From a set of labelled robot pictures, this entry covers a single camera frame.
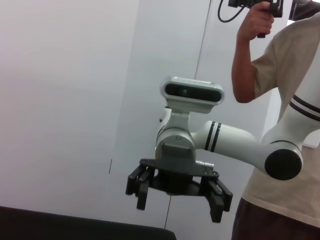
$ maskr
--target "white wall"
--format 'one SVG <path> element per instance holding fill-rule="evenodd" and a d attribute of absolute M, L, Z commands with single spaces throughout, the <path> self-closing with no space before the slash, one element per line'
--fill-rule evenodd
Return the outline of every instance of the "white wall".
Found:
<path fill-rule="evenodd" d="M 103 219 L 163 228 L 169 196 L 150 190 L 145 211 L 126 196 L 128 175 L 154 158 L 167 76 L 194 78 L 210 0 L 140 0 Z"/>
<path fill-rule="evenodd" d="M 262 137 L 270 93 L 248 104 L 236 102 L 231 84 L 231 67 L 236 45 L 237 31 L 246 16 L 247 9 L 230 23 L 221 23 L 217 17 L 220 1 L 212 1 L 208 23 L 199 60 L 196 79 L 215 82 L 222 85 L 225 92 L 224 102 L 213 108 L 208 114 L 193 114 L 190 128 L 196 131 L 204 122 L 213 120 L 253 133 L 258 139 Z M 251 57 L 261 56 L 275 33 L 284 28 L 289 18 L 292 1 L 285 1 L 284 15 L 276 19 L 272 34 L 265 39 L 251 42 Z M 229 19 L 239 9 L 227 7 L 224 1 L 221 17 Z M 173 231 L 178 240 L 229 240 L 231 239 L 233 221 L 242 192 L 249 180 L 253 167 L 221 155 L 199 151 L 197 159 L 215 164 L 220 179 L 233 192 L 230 212 L 224 212 L 220 224 L 212 223 L 210 208 L 204 197 L 174 196 L 171 199 L 166 228 Z"/>
<path fill-rule="evenodd" d="M 0 2 L 0 206 L 101 218 L 138 3 Z"/>

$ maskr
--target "hand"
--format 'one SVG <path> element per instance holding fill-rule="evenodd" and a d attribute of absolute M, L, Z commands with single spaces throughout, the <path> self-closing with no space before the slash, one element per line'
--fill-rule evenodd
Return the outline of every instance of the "hand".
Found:
<path fill-rule="evenodd" d="M 249 42 L 259 34 L 270 34 L 275 19 L 271 13 L 265 12 L 269 9 L 270 3 L 267 1 L 260 2 L 250 9 L 238 31 L 238 41 Z"/>

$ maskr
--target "man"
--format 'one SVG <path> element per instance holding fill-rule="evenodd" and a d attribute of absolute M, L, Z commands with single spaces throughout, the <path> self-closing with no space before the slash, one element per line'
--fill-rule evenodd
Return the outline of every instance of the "man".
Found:
<path fill-rule="evenodd" d="M 281 118 L 315 56 L 320 15 L 283 29 L 265 54 L 251 62 L 250 41 L 259 33 L 271 32 L 274 19 L 264 12 L 269 6 L 261 2 L 252 7 L 238 31 L 232 84 L 240 103 L 278 87 Z M 254 169 L 236 213 L 232 240 L 320 239 L 320 147 L 303 147 L 302 155 L 301 173 L 288 181 L 272 179 Z"/>

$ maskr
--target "cable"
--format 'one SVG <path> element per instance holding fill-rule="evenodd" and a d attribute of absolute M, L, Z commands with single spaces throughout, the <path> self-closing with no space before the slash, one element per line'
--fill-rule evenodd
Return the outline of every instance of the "cable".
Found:
<path fill-rule="evenodd" d="M 222 22 L 222 23 L 229 23 L 231 22 L 232 20 L 234 20 L 236 17 L 238 17 L 238 15 L 246 8 L 246 6 L 243 6 L 238 12 L 236 15 L 234 15 L 232 18 L 230 18 L 229 20 L 222 20 L 221 17 L 220 17 L 220 10 L 221 10 L 221 6 L 222 6 L 222 3 L 224 2 L 224 0 L 221 0 L 220 1 L 220 5 L 219 5 L 219 8 L 218 8 L 218 19 Z"/>

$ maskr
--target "dark shorts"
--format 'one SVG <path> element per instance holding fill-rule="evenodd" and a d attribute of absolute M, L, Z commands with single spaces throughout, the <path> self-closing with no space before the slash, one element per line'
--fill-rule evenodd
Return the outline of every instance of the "dark shorts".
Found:
<path fill-rule="evenodd" d="M 241 199 L 231 240 L 320 240 L 320 228 Z"/>

